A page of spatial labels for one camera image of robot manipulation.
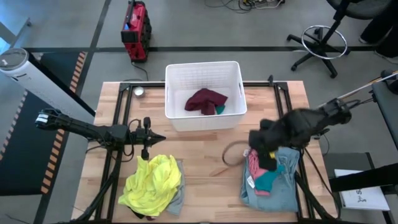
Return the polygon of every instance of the white paper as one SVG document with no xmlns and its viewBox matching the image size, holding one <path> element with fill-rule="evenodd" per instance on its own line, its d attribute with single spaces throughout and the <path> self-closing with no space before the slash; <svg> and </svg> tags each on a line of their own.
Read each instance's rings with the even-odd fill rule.
<svg viewBox="0 0 398 224">
<path fill-rule="evenodd" d="M 349 174 L 356 174 L 359 170 L 341 170 L 335 169 L 337 177 Z M 387 200 L 380 187 L 368 187 L 358 190 L 347 190 L 340 192 L 345 208 L 365 209 L 365 210 L 390 210 Z"/>
<path fill-rule="evenodd" d="M 251 188 L 254 188 L 254 180 L 251 176 L 248 177 L 248 184 L 250 185 Z"/>
</svg>

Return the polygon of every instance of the plastic basket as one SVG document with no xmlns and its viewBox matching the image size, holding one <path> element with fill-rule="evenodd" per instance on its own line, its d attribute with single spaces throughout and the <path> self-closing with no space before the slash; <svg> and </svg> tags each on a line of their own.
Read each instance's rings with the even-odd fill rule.
<svg viewBox="0 0 398 224">
<path fill-rule="evenodd" d="M 233 128 L 248 110 L 238 62 L 169 65 L 165 80 L 165 114 L 177 131 Z M 187 100 L 202 88 L 228 97 L 222 114 L 184 110 Z"/>
</svg>

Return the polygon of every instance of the red power station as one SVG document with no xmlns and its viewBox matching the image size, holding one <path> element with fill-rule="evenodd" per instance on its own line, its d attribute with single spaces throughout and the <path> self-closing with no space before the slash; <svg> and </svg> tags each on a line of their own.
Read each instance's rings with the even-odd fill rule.
<svg viewBox="0 0 398 224">
<path fill-rule="evenodd" d="M 145 4 L 140 1 L 129 1 L 121 37 L 131 63 L 146 62 L 148 59 L 151 32 L 152 27 Z"/>
</svg>

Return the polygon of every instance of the office chair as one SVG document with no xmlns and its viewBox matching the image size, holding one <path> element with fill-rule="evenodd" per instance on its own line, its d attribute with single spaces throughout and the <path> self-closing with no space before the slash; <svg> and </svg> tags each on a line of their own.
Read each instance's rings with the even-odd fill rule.
<svg viewBox="0 0 398 224">
<path fill-rule="evenodd" d="M 327 0 L 327 2 L 336 10 L 335 15 L 333 16 L 335 22 L 331 27 L 323 25 L 310 26 L 304 30 L 301 37 L 297 37 L 292 34 L 287 36 L 287 41 L 294 40 L 302 44 L 309 52 L 304 57 L 296 61 L 290 69 L 292 71 L 296 71 L 297 66 L 299 66 L 301 63 L 304 63 L 306 60 L 312 57 L 318 57 L 322 59 L 323 63 L 331 72 L 330 78 L 336 78 L 337 71 L 330 60 L 339 58 L 343 55 L 348 55 L 350 53 L 346 39 L 344 38 L 343 34 L 337 31 L 337 27 L 340 25 L 341 20 L 345 16 L 362 20 L 372 19 L 381 13 L 391 1 L 392 0 Z M 307 31 L 310 29 L 314 29 L 314 34 L 316 36 L 307 33 Z M 328 29 L 328 32 L 325 35 L 323 35 L 324 29 Z M 344 41 L 344 47 L 332 47 L 327 44 L 333 33 L 338 34 Z M 304 40 L 304 36 L 311 38 L 314 40 L 314 42 Z M 327 51 L 339 52 L 340 54 L 336 57 L 329 57 L 326 54 Z"/>
</svg>

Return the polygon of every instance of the wooden tabletop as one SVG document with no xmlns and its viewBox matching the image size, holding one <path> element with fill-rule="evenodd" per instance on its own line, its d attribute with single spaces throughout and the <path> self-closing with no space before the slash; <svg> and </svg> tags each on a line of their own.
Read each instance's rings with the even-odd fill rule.
<svg viewBox="0 0 398 224">
<path fill-rule="evenodd" d="M 293 108 L 307 108 L 308 100 L 304 84 L 300 81 L 288 82 L 290 98 Z M 101 96 L 95 116 L 95 125 L 112 125 L 116 99 L 118 97 L 119 83 L 103 83 Z M 243 165 L 227 167 L 221 160 L 221 153 L 231 139 L 247 140 L 250 129 L 258 129 L 262 118 L 278 119 L 275 94 L 273 88 L 245 87 L 248 112 L 241 120 L 238 127 L 227 130 L 176 132 L 164 111 L 164 89 L 146 88 L 146 96 L 141 99 L 134 98 L 131 103 L 129 121 L 143 119 L 149 116 L 152 121 L 152 130 L 167 139 L 149 149 L 150 159 L 158 154 L 173 155 L 183 162 L 185 173 L 185 200 L 180 216 L 171 215 L 164 211 L 156 222 L 294 222 L 295 213 L 266 213 L 245 206 L 239 199 L 242 183 Z M 125 105 L 127 96 L 123 97 Z M 121 108 L 120 123 L 123 118 L 124 108 Z M 234 162 L 242 158 L 244 148 L 236 147 L 230 150 L 226 159 Z M 327 180 L 325 164 L 318 141 L 312 140 L 307 147 L 317 164 L 323 178 Z M 137 169 L 135 156 L 141 155 L 141 147 L 135 147 L 134 159 L 123 162 L 120 170 L 118 192 L 114 207 L 113 222 L 146 222 L 138 219 L 129 208 L 118 204 L 118 198 L 123 193 L 126 178 Z M 81 210 L 94 199 L 100 189 L 106 151 L 95 149 L 86 155 L 80 184 L 75 201 L 72 218 L 82 214 Z M 310 190 L 317 197 L 326 210 L 336 216 L 335 204 L 328 191 L 313 168 L 307 156 L 304 156 Z M 109 192 L 105 196 L 103 217 L 108 209 Z M 307 209 L 303 193 L 299 190 L 303 214 L 307 217 Z"/>
</svg>

